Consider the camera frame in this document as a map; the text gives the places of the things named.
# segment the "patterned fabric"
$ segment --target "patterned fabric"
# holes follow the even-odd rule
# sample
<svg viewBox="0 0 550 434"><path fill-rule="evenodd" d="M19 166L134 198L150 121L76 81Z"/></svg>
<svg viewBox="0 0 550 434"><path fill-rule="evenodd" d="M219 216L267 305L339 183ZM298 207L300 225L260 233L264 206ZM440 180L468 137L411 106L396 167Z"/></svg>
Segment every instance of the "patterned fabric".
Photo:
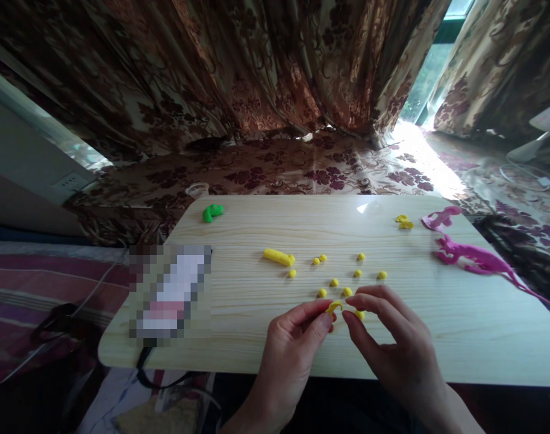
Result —
<svg viewBox="0 0 550 434"><path fill-rule="evenodd" d="M496 214L509 218L515 229L511 240L516 246L545 254L550 260L550 190L532 192L503 178L499 167L505 164L505 152L500 149L506 144L502 140L486 137L473 143L442 133L428 133L426 139L462 181L473 187L477 197ZM542 166L542 153L539 156L534 166ZM506 171L519 184L539 187L521 172Z"/></svg>
<svg viewBox="0 0 550 434"><path fill-rule="evenodd" d="M218 152L157 157L112 171L66 207L95 243L160 244L193 202L186 190L207 183L210 195L435 195L468 215L492 213L427 145L414 127L381 151L332 131L301 140L253 140Z"/></svg>
<svg viewBox="0 0 550 434"><path fill-rule="evenodd" d="M329 123L381 146L449 2L8 0L0 72L118 165Z"/></svg>
<svg viewBox="0 0 550 434"><path fill-rule="evenodd" d="M550 0L478 0L436 85L433 127L470 137L494 129L522 143L550 106Z"/></svg>
<svg viewBox="0 0 550 434"><path fill-rule="evenodd" d="M71 257L0 255L0 378L38 347L30 342L30 334L51 309L64 303L80 304L110 266ZM115 266L80 311L80 318L105 329L128 296L129 277L127 266ZM24 370L65 356L72 345L64 338L51 351L33 358Z"/></svg>

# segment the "white wall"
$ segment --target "white wall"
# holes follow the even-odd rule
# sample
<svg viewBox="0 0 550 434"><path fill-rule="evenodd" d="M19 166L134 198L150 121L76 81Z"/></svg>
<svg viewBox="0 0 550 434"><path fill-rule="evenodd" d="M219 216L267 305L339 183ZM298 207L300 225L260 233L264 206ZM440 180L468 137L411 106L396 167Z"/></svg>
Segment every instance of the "white wall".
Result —
<svg viewBox="0 0 550 434"><path fill-rule="evenodd" d="M44 199L61 204L71 193L51 186L72 172L95 177L0 103L0 175Z"/></svg>
<svg viewBox="0 0 550 434"><path fill-rule="evenodd" d="M76 216L0 176L0 225L54 235L83 236Z"/></svg>

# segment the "yellow clay cylinder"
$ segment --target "yellow clay cylinder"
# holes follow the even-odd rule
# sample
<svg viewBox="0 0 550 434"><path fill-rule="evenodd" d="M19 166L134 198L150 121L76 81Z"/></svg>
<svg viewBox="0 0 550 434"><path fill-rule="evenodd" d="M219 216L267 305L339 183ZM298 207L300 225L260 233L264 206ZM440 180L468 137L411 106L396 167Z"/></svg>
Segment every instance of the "yellow clay cylinder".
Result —
<svg viewBox="0 0 550 434"><path fill-rule="evenodd" d="M287 255L275 249L265 249L263 256L285 266L293 266L295 263L295 257L293 255Z"/></svg>

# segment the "brown patterned curtain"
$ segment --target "brown patterned curtain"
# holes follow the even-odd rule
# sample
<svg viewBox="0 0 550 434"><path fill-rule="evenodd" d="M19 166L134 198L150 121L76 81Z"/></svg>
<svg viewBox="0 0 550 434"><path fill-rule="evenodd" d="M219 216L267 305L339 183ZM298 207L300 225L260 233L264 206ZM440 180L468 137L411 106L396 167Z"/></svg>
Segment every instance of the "brown patterned curtain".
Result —
<svg viewBox="0 0 550 434"><path fill-rule="evenodd" d="M434 128L460 137L494 129L537 138L550 106L550 0L477 0L430 101Z"/></svg>
<svg viewBox="0 0 550 434"><path fill-rule="evenodd" d="M449 0L0 1L0 71L111 161L333 124L382 146Z"/></svg>

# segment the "white cord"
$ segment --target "white cord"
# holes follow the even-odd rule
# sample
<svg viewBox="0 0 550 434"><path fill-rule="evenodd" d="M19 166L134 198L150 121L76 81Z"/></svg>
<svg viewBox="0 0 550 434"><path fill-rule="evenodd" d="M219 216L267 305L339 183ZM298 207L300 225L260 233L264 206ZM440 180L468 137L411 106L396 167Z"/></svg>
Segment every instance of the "white cord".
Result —
<svg viewBox="0 0 550 434"><path fill-rule="evenodd" d="M88 300L90 300L90 297L92 297L92 295L94 295L94 293L96 292L96 290L100 287L100 285L102 285L102 282L104 281L104 279L106 278L106 276L108 276L108 273L110 273L110 271L120 263L120 261L122 260L122 258L124 257L124 254L126 253L126 251L128 250L128 248L124 249L124 251L122 252L122 254L120 255L120 257L116 260L116 262L114 262L112 265L110 265L110 268L108 268L106 270L106 272L102 275L102 278L100 280L98 280L98 283L94 286L94 289L92 289L92 291L90 291L90 293L88 294L88 297L86 297L86 299L82 302L82 304L80 304L80 306L78 306L78 308L76 310L74 310L74 313L72 314L72 317L74 315L76 315L80 309L82 309L84 307L84 305L88 302ZM44 344L40 345L38 348L36 348L22 363L20 363L20 365L14 369L12 372L10 372L6 378L4 378L1 382L1 383L4 383L6 382L7 380L9 380L10 378L12 378L16 372L18 372L20 369L22 369L31 359L33 359L43 348L46 347L46 345L48 345L50 342L45 342Z"/></svg>
<svg viewBox="0 0 550 434"><path fill-rule="evenodd" d="M504 172L504 168L506 167L514 167L516 169L520 169L522 172L528 174L530 177L532 177L533 179L535 179L536 181L538 179L540 179L538 176L534 175L531 171L527 170L527 168L530 168L530 169L533 169L535 171L538 171L540 173L542 173L543 175L545 175L546 178L549 177L549 174L541 169L538 169L538 168L535 168L533 166L528 166L528 165L521 165L521 164L517 164L517 163L514 163L513 161L510 160L509 157L506 157L506 160L508 160L509 164L506 164L506 165L502 165L499 167L499 173L501 173L501 175L505 178L506 181L508 182L511 182L512 184L515 184L517 185L518 187L520 188L523 188L523 189L526 189L526 190L531 190L531 191L535 191L535 192L545 192L545 191L548 191L550 190L550 185L549 186L546 186L542 189L535 189L535 188L532 188L532 187L528 187L528 186L523 186L521 184L518 184L517 182L515 182L513 179L511 179L508 175L505 174Z"/></svg>

